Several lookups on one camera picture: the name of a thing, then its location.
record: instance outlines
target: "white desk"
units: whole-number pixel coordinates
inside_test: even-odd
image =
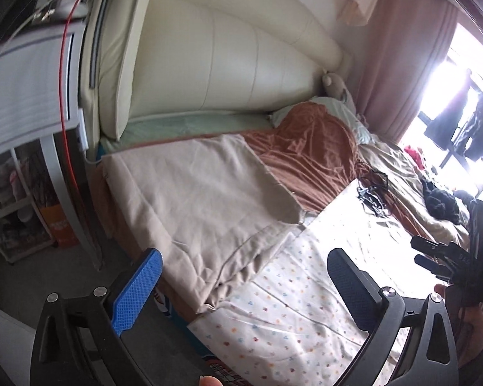
[[[53,135],[61,132],[59,58],[63,25],[50,25],[17,36],[0,55],[0,154],[39,139],[50,179],[73,232],[93,260],[101,251],[86,237],[67,191]],[[79,63],[85,24],[68,29],[63,67],[66,129],[78,125]]]

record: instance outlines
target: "bed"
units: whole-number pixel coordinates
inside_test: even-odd
[[[329,250],[424,297],[434,281],[410,235],[464,246],[465,229],[430,221],[404,153],[318,97],[352,57],[299,1],[90,1],[80,101],[107,234],[133,259],[162,252],[161,293],[241,377],[332,384],[365,334],[327,276]],[[392,216],[355,198],[373,167],[390,177]]]

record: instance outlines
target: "orange box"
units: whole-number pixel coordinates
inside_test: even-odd
[[[70,248],[79,244],[61,205],[44,207],[40,209],[40,213],[60,247]]]

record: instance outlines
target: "beige blanket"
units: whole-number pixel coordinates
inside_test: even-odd
[[[393,195],[397,202],[407,209],[418,233],[435,242],[448,244],[456,242],[467,248],[469,234],[461,225],[432,217],[426,209],[422,195],[418,169],[408,155],[397,145],[378,142],[375,145],[359,145],[362,157],[373,167],[388,175]]]
[[[214,307],[297,230],[304,211],[239,135],[107,155],[103,175],[142,249],[195,312]]]

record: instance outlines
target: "white drawer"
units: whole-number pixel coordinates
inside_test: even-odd
[[[84,24],[68,30],[63,58],[66,126],[78,123],[77,88]],[[15,38],[0,56],[0,153],[61,130],[59,58],[64,26]]]

